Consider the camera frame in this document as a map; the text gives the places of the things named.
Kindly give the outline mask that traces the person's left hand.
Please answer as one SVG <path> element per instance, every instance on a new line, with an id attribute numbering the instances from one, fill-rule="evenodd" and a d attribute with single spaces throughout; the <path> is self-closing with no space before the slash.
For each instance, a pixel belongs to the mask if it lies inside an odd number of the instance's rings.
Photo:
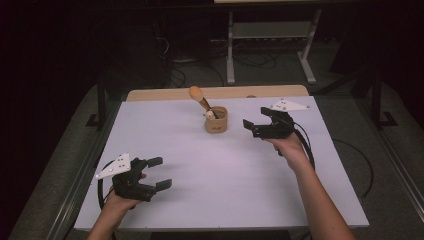
<path id="1" fill-rule="evenodd" d="M 140 203 L 141 200 L 127 199 L 118 196 L 115 193 L 115 188 L 111 186 L 106 196 L 102 211 L 109 213 L 126 213 L 127 211 L 135 208 Z"/>

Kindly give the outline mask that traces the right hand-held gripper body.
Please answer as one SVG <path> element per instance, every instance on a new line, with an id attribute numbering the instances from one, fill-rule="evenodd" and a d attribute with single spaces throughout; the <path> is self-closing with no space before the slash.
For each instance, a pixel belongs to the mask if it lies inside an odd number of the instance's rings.
<path id="1" fill-rule="evenodd" d="M 310 106 L 281 99 L 267 108 L 278 111 L 279 115 L 277 117 L 269 117 L 271 123 L 262 125 L 265 137 L 261 139 L 285 139 L 296 131 L 295 121 L 291 117 L 290 112 L 306 111 L 310 109 Z"/>

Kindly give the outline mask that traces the tan bear pen holder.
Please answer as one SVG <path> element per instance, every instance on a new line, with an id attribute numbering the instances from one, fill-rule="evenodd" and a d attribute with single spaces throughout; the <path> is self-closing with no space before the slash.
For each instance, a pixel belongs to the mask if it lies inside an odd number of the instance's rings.
<path id="1" fill-rule="evenodd" d="M 225 107 L 214 106 L 205 113 L 205 129 L 210 134 L 220 134 L 227 130 L 228 111 Z"/>

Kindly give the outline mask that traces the person's right hand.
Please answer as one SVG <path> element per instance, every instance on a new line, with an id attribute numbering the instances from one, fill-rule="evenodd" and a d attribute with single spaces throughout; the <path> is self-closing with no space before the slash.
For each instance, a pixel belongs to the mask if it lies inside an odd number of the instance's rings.
<path id="1" fill-rule="evenodd" d="M 300 139 L 292 133 L 285 139 L 267 139 L 276 150 L 279 150 L 288 162 L 289 167 L 296 173 L 310 168 L 311 164 L 304 151 Z"/>

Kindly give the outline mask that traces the black stand leg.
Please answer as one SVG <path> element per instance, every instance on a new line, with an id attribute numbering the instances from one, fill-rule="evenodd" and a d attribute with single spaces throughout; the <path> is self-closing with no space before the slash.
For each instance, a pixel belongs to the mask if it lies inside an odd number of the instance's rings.
<path id="1" fill-rule="evenodd" d="M 371 119 L 374 125 L 382 130 L 384 127 L 397 126 L 397 122 L 390 112 L 381 110 L 382 103 L 382 79 L 378 71 L 375 72 L 372 84 L 371 96 Z"/>
<path id="2" fill-rule="evenodd" d="M 106 121 L 106 91 L 102 82 L 97 84 L 97 113 L 91 114 L 86 125 L 100 130 Z"/>

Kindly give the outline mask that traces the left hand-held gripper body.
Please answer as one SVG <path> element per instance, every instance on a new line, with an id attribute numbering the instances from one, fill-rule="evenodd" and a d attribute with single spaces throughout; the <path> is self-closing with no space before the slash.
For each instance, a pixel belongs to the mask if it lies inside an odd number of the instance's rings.
<path id="1" fill-rule="evenodd" d="M 97 173 L 95 179 L 100 182 L 104 178 L 111 177 L 112 186 L 118 196 L 149 202 L 156 194 L 155 186 L 140 183 L 142 171 L 148 167 L 148 160 L 131 159 L 129 153 L 123 153 Z"/>

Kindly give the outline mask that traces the grey metal shelf stand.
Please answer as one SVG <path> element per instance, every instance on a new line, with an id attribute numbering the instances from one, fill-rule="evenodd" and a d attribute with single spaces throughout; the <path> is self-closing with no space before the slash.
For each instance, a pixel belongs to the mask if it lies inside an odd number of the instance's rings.
<path id="1" fill-rule="evenodd" d="M 308 62 L 308 55 L 313 39 L 318 28 L 322 14 L 321 9 L 314 11 L 313 18 L 309 21 L 283 21 L 283 22 L 234 22 L 233 13 L 229 13 L 226 77 L 229 85 L 235 84 L 235 70 L 233 60 L 233 41 L 246 39 L 288 39 L 303 38 L 305 46 L 297 52 L 298 60 L 308 84 L 316 84 L 317 80 Z"/>

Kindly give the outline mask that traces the wooden spoon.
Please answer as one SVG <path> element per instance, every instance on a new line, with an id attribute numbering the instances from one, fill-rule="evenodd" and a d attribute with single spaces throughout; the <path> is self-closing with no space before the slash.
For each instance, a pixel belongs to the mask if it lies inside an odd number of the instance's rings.
<path id="1" fill-rule="evenodd" d="M 193 100 L 198 102 L 207 112 L 211 112 L 215 119 L 218 119 L 218 115 L 214 112 L 199 87 L 191 86 L 189 88 L 189 95 Z"/>

